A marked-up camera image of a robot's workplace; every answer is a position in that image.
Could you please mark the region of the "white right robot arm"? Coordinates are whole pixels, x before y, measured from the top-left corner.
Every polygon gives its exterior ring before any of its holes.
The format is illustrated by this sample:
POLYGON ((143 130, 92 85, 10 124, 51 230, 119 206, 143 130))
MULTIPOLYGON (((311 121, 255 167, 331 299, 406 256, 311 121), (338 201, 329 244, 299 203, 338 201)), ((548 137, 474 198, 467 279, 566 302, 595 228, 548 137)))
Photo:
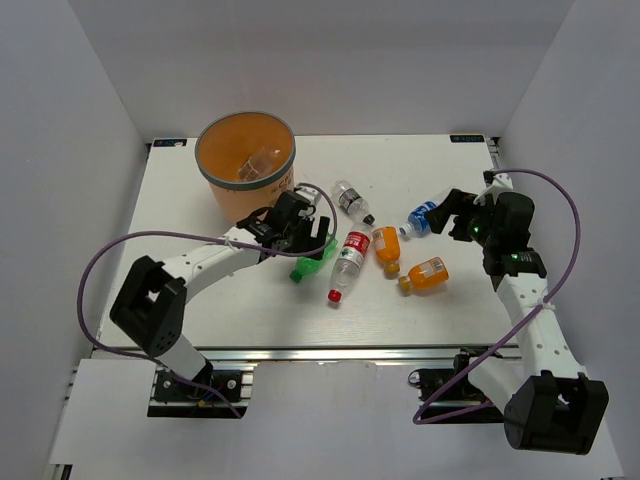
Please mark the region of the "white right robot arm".
POLYGON ((588 378, 561 331, 546 268, 529 245, 534 210, 529 197, 513 191, 479 199, 453 189, 428 213, 434 233, 452 221, 450 237, 480 245, 483 268, 512 328, 475 360, 455 369, 452 379, 425 402, 431 404, 451 388, 466 399, 481 392, 486 404, 502 414, 512 448, 586 455, 609 394, 603 382, 588 378))

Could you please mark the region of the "orange juice bottle with barcode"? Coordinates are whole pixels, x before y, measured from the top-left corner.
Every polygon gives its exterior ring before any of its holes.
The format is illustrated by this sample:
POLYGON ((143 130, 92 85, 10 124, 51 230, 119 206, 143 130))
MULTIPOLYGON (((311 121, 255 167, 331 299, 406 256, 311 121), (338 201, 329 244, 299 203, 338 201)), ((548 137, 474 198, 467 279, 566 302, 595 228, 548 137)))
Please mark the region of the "orange juice bottle with barcode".
POLYGON ((403 294, 424 291, 439 286, 449 280, 449 272, 440 257, 434 257, 414 267, 398 278, 403 294))

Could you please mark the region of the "green plastic bottle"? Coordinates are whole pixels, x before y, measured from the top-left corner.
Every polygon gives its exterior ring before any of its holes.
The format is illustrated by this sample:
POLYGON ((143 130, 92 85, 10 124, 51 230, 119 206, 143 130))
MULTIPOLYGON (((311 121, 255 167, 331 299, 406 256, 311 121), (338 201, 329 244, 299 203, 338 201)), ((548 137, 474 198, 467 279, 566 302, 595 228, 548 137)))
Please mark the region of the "green plastic bottle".
POLYGON ((318 273, 335 253, 337 239, 334 238, 325 248, 320 260, 307 257, 299 257, 294 269, 289 274, 289 279, 294 283, 300 283, 305 277, 318 273))

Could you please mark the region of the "small clear bottle black label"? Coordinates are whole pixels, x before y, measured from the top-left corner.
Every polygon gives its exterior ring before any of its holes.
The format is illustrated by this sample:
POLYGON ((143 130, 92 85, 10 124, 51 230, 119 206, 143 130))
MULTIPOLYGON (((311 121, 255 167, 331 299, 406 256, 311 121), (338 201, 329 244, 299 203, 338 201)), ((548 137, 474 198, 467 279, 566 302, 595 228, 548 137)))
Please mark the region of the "small clear bottle black label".
POLYGON ((348 181, 335 182, 331 189, 331 199, 351 221, 362 222, 369 226, 375 223, 369 203, 348 181))

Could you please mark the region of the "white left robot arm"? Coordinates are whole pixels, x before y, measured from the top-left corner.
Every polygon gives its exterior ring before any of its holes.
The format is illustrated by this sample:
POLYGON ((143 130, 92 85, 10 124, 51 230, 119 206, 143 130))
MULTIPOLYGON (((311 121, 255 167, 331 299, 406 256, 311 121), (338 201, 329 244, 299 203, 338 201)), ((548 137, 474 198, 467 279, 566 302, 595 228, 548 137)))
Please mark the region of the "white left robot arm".
POLYGON ((335 235, 329 225, 337 223, 334 216, 314 217, 319 201, 327 198, 319 187, 300 183, 220 238, 173 258, 137 259, 118 291, 110 320, 147 357, 177 376, 177 387, 188 398, 202 398, 210 390, 213 366, 183 333, 187 304, 214 283, 269 258, 320 259, 335 235))

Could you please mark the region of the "clear bottle with blue label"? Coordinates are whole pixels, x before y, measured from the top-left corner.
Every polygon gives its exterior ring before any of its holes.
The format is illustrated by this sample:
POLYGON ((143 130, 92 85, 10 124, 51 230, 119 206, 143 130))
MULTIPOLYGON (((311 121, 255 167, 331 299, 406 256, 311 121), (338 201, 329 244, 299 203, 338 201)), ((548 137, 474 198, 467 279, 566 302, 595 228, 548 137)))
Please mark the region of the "clear bottle with blue label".
POLYGON ((427 235, 430 232, 430 224, 426 214, 444 201, 449 192, 450 188, 447 188, 414 208, 406 221, 398 227, 400 235, 406 239, 427 235))

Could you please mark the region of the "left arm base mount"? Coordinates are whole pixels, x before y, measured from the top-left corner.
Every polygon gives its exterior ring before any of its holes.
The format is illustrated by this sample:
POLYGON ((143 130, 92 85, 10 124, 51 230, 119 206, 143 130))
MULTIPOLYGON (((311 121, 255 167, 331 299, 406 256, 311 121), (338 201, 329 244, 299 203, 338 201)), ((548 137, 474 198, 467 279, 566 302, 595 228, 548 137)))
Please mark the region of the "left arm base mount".
POLYGON ((150 390, 150 418, 240 419, 252 395, 255 363, 213 362, 199 386, 187 385, 165 367, 157 367, 150 390))

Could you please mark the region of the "clear bottle red label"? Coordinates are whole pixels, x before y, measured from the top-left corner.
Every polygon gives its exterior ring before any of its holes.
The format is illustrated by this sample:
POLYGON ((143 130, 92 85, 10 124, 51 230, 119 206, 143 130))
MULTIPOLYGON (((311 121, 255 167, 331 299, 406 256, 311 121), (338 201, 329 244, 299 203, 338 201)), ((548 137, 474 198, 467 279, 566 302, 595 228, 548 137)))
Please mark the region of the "clear bottle red label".
POLYGON ((338 304, 355 285, 371 244, 372 228, 356 222, 350 228, 334 263, 328 291, 328 301, 338 304))

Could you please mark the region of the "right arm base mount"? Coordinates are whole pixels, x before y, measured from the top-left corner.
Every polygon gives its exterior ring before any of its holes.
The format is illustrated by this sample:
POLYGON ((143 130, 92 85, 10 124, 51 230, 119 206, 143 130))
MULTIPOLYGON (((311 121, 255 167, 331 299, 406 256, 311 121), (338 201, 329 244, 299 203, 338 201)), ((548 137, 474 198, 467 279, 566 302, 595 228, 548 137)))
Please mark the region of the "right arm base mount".
MULTIPOLYGON (((419 391, 419 400, 424 403, 484 352, 485 349, 462 348, 451 366, 415 369, 408 375, 407 382, 419 391)), ((480 408, 485 402, 488 402, 486 395, 465 377, 430 404, 419 420, 451 414, 451 417, 438 420, 436 424, 502 424, 503 416, 495 406, 480 408)))

